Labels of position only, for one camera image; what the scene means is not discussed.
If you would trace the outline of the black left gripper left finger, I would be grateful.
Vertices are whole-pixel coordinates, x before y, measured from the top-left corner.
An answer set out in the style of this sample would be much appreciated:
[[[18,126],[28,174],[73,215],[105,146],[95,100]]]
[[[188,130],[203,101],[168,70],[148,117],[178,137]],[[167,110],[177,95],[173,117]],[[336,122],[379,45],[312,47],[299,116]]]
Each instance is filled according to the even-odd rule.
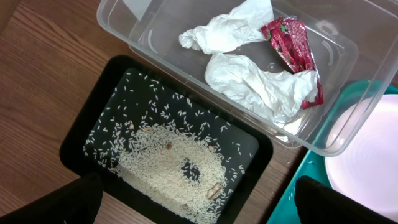
[[[93,223],[103,198],[97,173],[80,177],[1,217],[1,223]]]

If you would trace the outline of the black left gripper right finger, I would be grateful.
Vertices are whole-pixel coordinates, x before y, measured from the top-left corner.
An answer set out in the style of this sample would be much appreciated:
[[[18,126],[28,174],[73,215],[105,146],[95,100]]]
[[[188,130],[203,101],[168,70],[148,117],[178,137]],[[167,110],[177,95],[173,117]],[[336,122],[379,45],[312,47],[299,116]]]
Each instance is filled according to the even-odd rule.
[[[294,201],[302,224],[397,224],[306,175],[296,181]]]

